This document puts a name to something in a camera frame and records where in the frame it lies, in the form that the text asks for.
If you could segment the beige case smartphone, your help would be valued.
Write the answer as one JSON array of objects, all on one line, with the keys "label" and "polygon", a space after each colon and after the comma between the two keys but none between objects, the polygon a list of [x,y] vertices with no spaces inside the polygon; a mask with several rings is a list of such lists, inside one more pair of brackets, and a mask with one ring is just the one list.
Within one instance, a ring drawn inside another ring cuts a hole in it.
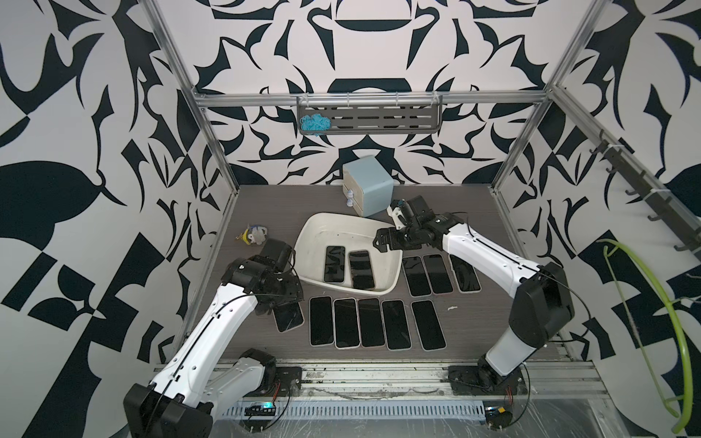
[{"label": "beige case smartphone", "polygon": [[295,330],[304,324],[304,316],[299,302],[274,308],[273,315],[279,333]]}]

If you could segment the dark smartphone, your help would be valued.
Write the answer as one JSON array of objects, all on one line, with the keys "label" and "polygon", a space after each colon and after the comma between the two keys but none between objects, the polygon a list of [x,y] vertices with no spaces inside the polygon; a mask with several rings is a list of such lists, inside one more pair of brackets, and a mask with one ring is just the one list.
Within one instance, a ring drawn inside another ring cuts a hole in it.
[{"label": "dark smartphone", "polygon": [[383,301],[382,311],[388,349],[410,350],[412,341],[403,301]]},{"label": "dark smartphone", "polygon": [[421,257],[417,255],[404,257],[403,272],[405,272],[411,297],[427,297],[431,295],[432,290]]}]

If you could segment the grey edge smartphone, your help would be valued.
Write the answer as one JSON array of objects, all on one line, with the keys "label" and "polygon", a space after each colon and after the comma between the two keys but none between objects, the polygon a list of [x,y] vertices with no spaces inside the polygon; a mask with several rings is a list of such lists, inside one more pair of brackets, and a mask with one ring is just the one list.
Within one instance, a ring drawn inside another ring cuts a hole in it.
[{"label": "grey edge smartphone", "polygon": [[313,347],[334,343],[333,308],[331,297],[310,300],[310,344]]}]

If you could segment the white plastic storage tub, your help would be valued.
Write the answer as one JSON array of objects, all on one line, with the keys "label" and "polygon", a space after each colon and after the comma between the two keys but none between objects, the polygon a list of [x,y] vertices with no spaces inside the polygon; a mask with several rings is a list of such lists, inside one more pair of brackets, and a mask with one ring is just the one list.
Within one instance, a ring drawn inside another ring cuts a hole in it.
[{"label": "white plastic storage tub", "polygon": [[[295,265],[300,280],[318,287],[365,296],[382,296],[392,292],[400,277],[403,253],[382,253],[372,245],[376,232],[387,226],[384,222],[351,215],[312,215],[301,229],[295,244]],[[348,254],[368,251],[375,287],[369,290],[354,288],[350,268],[345,268],[341,283],[325,282],[323,274],[326,248],[329,246],[342,246]]]}]

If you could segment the pink case smartphone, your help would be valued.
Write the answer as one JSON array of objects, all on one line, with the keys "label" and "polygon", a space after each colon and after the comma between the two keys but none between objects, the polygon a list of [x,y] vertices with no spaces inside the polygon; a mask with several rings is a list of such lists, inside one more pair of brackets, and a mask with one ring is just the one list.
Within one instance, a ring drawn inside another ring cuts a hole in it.
[{"label": "pink case smartphone", "polygon": [[476,270],[463,259],[451,255],[450,263],[460,293],[473,294],[482,290]]}]

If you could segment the slim black smartphone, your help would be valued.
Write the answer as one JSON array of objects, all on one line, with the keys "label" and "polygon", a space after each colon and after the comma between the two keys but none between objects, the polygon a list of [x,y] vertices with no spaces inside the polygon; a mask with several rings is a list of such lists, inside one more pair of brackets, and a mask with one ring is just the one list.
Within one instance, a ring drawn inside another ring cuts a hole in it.
[{"label": "slim black smartphone", "polygon": [[430,300],[414,301],[411,309],[423,350],[443,350],[447,342],[434,303]]}]

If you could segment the white case smartphone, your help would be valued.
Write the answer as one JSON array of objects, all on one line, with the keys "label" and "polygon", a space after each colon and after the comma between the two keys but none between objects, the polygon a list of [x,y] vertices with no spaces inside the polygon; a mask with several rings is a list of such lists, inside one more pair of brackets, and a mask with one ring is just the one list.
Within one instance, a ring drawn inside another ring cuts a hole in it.
[{"label": "white case smartphone", "polygon": [[333,302],[335,345],[338,349],[357,348],[361,344],[358,309],[355,299]]}]

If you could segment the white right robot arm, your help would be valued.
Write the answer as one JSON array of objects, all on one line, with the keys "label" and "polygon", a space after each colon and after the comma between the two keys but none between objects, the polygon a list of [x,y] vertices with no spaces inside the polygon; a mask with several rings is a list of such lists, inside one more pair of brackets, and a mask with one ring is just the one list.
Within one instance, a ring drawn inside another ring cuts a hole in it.
[{"label": "white right robot arm", "polygon": [[454,213],[435,213],[418,196],[393,200],[387,208],[394,225],[381,228],[374,247],[382,253],[431,246],[463,260],[513,299],[509,326],[476,365],[473,387],[494,387],[544,347],[575,317],[572,291],[556,263],[540,265],[483,237]]}]

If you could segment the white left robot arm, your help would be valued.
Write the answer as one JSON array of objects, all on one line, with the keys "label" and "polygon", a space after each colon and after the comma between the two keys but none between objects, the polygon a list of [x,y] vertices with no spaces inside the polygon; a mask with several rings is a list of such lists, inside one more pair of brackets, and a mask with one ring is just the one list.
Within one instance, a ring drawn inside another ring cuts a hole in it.
[{"label": "white left robot arm", "polygon": [[217,416],[247,395],[276,388],[276,359],[249,349],[219,377],[212,373],[251,315],[263,315],[303,297],[293,248],[269,239],[257,255],[232,262],[217,293],[173,359],[148,385],[135,384],[123,407],[133,437],[207,437]]}]

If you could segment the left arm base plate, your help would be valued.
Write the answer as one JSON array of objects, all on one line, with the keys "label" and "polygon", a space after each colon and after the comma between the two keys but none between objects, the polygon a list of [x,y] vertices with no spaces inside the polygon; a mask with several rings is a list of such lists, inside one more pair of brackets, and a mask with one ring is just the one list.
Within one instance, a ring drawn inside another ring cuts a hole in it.
[{"label": "left arm base plate", "polygon": [[269,395],[274,398],[296,397],[301,391],[303,368],[299,366],[277,367]]}]

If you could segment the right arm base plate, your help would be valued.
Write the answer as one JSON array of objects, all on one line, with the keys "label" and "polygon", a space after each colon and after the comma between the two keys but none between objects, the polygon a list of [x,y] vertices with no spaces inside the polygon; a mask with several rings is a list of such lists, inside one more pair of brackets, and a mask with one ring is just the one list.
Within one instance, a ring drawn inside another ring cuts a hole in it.
[{"label": "right arm base plate", "polygon": [[521,370],[513,370],[508,376],[501,376],[489,365],[449,366],[447,381],[454,395],[505,396],[528,391]]}]

